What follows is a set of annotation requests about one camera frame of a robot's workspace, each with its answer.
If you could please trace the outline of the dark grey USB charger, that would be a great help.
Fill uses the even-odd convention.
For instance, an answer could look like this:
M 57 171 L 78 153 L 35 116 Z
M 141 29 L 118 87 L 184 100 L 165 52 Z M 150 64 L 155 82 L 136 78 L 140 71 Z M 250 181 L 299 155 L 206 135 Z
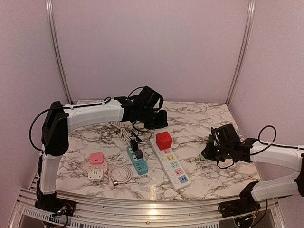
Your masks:
M 135 151 L 135 157 L 138 160 L 142 159 L 143 158 L 143 152 L 142 152 L 142 150 L 140 150 L 140 149 L 136 150 Z

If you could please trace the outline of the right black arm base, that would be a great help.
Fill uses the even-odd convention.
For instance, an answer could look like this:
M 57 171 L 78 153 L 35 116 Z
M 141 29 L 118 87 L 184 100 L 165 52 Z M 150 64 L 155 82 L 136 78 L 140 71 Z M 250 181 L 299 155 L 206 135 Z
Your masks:
M 258 201 L 253 199 L 251 191 L 258 181 L 249 183 L 239 194 L 239 199 L 219 203 L 218 211 L 223 218 L 242 215 L 252 211 L 260 210 Z

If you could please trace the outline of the teal power strip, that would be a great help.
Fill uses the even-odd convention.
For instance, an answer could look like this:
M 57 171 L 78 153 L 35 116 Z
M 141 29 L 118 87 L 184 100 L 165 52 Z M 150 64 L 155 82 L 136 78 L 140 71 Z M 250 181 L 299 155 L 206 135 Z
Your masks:
M 142 158 L 140 160 L 136 159 L 135 151 L 132 150 L 131 146 L 127 146 L 126 148 L 127 154 L 137 172 L 138 175 L 144 175 L 148 173 L 148 166 L 145 160 Z

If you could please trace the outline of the red cube socket adapter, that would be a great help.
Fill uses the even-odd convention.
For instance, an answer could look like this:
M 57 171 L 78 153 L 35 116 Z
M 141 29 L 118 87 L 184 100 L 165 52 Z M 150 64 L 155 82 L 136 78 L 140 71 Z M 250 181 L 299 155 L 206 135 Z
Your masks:
M 156 144 L 160 151 L 168 149 L 172 145 L 172 137 L 168 132 L 158 133 L 156 135 Z

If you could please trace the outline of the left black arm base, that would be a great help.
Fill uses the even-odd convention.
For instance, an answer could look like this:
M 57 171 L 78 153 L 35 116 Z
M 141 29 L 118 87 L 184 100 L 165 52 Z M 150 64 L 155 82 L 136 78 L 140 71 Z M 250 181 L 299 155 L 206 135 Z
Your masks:
M 36 192 L 35 207 L 44 211 L 52 212 L 53 215 L 73 216 L 76 202 L 57 197 L 57 193 L 44 195 L 42 192 Z

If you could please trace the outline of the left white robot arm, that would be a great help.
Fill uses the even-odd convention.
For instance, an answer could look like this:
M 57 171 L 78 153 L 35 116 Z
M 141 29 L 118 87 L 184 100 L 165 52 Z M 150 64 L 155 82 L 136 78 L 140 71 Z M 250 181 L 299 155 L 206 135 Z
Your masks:
M 75 129 L 108 122 L 143 123 L 147 130 L 167 127 L 167 112 L 162 109 L 161 94 L 148 86 L 142 87 L 131 97 L 107 97 L 89 104 L 63 105 L 59 101 L 42 111 L 46 115 L 42 125 L 42 147 L 34 146 L 41 153 L 38 163 L 39 184 L 37 193 L 49 211 L 56 211 L 60 201 L 56 196 L 56 179 L 59 163 L 69 148 L 68 133 Z

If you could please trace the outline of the white long power strip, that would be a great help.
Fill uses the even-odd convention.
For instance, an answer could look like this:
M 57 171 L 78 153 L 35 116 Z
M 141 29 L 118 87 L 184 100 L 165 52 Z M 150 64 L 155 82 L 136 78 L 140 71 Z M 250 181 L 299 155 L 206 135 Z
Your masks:
M 191 185 L 191 180 L 172 148 L 161 151 L 156 137 L 150 139 L 150 145 L 174 190 L 185 191 Z

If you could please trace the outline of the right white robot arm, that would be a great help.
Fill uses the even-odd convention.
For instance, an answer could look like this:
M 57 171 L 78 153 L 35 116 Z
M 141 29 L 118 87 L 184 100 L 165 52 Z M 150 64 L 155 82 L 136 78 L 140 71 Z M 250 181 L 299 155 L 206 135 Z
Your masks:
M 304 194 L 304 148 L 263 142 L 260 138 L 246 138 L 241 141 L 232 124 L 212 128 L 200 159 L 216 163 L 232 160 L 252 163 L 261 162 L 290 168 L 295 172 L 270 181 L 249 183 L 240 193 L 235 208 L 245 213 L 259 202 L 271 198 Z

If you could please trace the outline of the light green plug adapter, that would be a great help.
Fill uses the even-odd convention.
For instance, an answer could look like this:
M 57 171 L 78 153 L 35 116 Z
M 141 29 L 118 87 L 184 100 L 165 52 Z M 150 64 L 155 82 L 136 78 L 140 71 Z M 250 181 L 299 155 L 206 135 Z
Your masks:
M 207 161 L 207 159 L 201 153 L 199 154 L 199 159 L 201 162 Z

